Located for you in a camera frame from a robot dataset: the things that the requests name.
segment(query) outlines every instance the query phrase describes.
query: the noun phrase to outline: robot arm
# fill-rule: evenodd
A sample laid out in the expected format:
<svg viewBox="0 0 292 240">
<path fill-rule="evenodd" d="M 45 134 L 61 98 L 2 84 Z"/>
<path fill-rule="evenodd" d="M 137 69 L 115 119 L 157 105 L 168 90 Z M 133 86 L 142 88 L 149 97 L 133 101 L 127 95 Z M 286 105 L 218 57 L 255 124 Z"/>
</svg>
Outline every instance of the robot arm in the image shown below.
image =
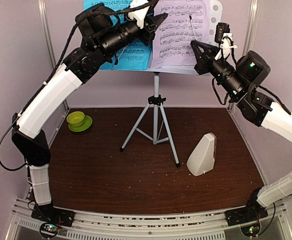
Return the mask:
<svg viewBox="0 0 292 240">
<path fill-rule="evenodd" d="M 224 23 L 219 24 L 219 28 L 224 26 Z M 216 32 L 222 32 L 220 36 L 225 35 L 225 32 L 218 31 L 218 26 Z M 229 102 L 236 103 L 245 119 L 258 127 L 272 130 L 292 142 L 292 113 L 257 91 L 270 72 L 270 67 L 261 56 L 249 51 L 238 62 L 234 60 L 235 69 L 220 54 L 219 47 L 196 40 L 191 42 L 191 46 L 197 60 L 195 70 L 199 75 L 211 73 L 217 84 L 222 85 L 229 94 Z M 278 181 L 256 189 L 245 207 L 226 211 L 228 225 L 255 221 L 258 215 L 266 217 L 267 206 L 290 195 L 292 195 L 292 171 Z"/>
<path fill-rule="evenodd" d="M 146 46 L 152 43 L 155 31 L 168 15 L 146 15 L 147 11 L 142 11 L 142 6 L 148 5 L 148 10 L 151 5 L 147 3 L 148 1 L 143 1 L 133 4 L 131 7 L 134 9 L 141 9 L 136 12 L 121 11 L 135 13 L 133 19 L 127 19 L 124 23 L 120 23 L 118 15 L 115 15 L 118 20 L 115 25 L 110 19 L 114 12 L 103 3 L 92 6 L 76 16 L 76 25 L 83 37 L 81 47 L 73 50 L 63 60 L 49 82 L 44 82 L 23 111 L 15 114 L 12 141 L 29 165 L 36 200 L 33 218 L 52 222 L 60 217 L 62 225 L 71 226 L 74 213 L 53 207 L 48 176 L 51 154 L 41 128 L 56 108 L 85 84 L 102 64 L 112 63 L 116 52 L 136 39 L 140 39 Z M 138 11 L 142 11 L 142 17 L 139 17 Z"/>
</svg>

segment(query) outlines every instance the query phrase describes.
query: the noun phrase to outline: white 3d printed part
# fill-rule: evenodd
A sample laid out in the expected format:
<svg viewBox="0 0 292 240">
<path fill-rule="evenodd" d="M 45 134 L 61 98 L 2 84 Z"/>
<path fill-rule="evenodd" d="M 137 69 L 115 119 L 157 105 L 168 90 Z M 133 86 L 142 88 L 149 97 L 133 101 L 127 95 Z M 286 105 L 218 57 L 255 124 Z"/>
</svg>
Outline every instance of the white 3d printed part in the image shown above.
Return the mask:
<svg viewBox="0 0 292 240">
<path fill-rule="evenodd" d="M 216 136 L 212 133 L 205 134 L 187 161 L 189 171 L 199 176 L 212 170 L 215 164 L 215 150 Z"/>
<path fill-rule="evenodd" d="M 141 6 L 141 5 L 146 4 L 146 3 L 148 3 L 147 0 L 133 0 L 130 3 L 130 8 L 135 8 L 135 7 Z M 130 13 L 128 13 L 128 18 L 130 18 L 131 20 L 133 20 L 133 19 L 137 20 L 137 26 L 140 29 L 143 29 L 144 28 L 144 20 L 145 20 L 145 17 L 147 15 L 148 9 L 149 9 L 149 7 L 145 7 L 143 9 L 130 12 Z"/>
</svg>

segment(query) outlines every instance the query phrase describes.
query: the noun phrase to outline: purple wall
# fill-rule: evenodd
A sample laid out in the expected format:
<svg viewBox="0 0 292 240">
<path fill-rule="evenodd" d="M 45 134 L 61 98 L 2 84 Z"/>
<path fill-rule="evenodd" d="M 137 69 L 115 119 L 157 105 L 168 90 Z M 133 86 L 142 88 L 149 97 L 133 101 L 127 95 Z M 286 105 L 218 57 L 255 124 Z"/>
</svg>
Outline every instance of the purple wall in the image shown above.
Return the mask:
<svg viewBox="0 0 292 240">
<path fill-rule="evenodd" d="M 250 1 L 220 0 L 223 4 L 222 21 L 229 23 L 239 49 L 244 45 Z M 83 10 L 82 0 L 47 1 L 47 12 L 53 47 L 59 57 L 75 16 Z M 80 45 L 79 31 L 69 46 Z M 211 87 L 211 77 L 181 74 L 161 74 L 160 93 L 167 97 L 168 107 L 220 107 Z M 99 71 L 85 86 L 68 98 L 71 107 L 141 107 L 153 94 L 153 73 L 133 71 Z"/>
<path fill-rule="evenodd" d="M 0 0 L 0 137 L 51 71 L 38 1 Z M 61 120 L 59 109 L 49 119 L 45 130 L 48 139 Z M 11 134 L 2 144 L 1 158 L 15 168 L 23 157 L 13 146 Z M 16 197 L 28 191 L 26 169 L 8 172 L 0 167 L 0 239 L 3 238 Z"/>
<path fill-rule="evenodd" d="M 261 1 L 254 50 L 270 65 L 263 85 L 292 111 L 292 2 Z M 277 134 L 256 128 L 237 109 L 235 119 L 250 145 L 267 183 L 292 170 L 292 144 Z M 292 221 L 292 196 L 285 200 Z"/>
</svg>

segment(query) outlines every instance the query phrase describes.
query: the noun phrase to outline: blue sheet music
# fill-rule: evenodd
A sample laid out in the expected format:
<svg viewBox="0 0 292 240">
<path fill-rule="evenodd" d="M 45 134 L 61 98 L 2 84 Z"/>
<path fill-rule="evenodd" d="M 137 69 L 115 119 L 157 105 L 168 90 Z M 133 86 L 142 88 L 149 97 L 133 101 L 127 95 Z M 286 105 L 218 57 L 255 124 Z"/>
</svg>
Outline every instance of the blue sheet music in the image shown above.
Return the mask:
<svg viewBox="0 0 292 240">
<path fill-rule="evenodd" d="M 131 0 L 84 0 L 84 10 L 91 6 L 104 3 L 106 7 L 109 7 L 115 11 L 122 10 L 129 6 Z M 120 21 L 123 22 L 124 16 L 120 16 Z M 106 62 L 103 64 L 101 70 L 146 70 L 151 53 L 151 46 L 145 46 L 140 40 L 135 40 L 132 44 L 125 49 L 120 50 L 117 53 L 119 59 L 118 65 L 114 65 L 115 59 L 113 57 L 113 63 Z"/>
</svg>

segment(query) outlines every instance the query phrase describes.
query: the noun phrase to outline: white cable tie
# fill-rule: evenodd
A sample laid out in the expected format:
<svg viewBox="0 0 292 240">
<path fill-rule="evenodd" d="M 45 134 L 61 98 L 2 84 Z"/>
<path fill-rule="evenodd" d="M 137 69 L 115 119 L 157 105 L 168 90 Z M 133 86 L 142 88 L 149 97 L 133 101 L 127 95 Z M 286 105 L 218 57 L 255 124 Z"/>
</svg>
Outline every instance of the white cable tie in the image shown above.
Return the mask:
<svg viewBox="0 0 292 240">
<path fill-rule="evenodd" d="M 22 110 L 18 113 L 18 117 L 21 117 L 22 114 Z"/>
<path fill-rule="evenodd" d="M 238 46 L 237 45 L 233 45 L 233 46 L 220 46 L 221 49 L 223 50 L 227 50 L 227 49 L 237 49 Z"/>
</svg>

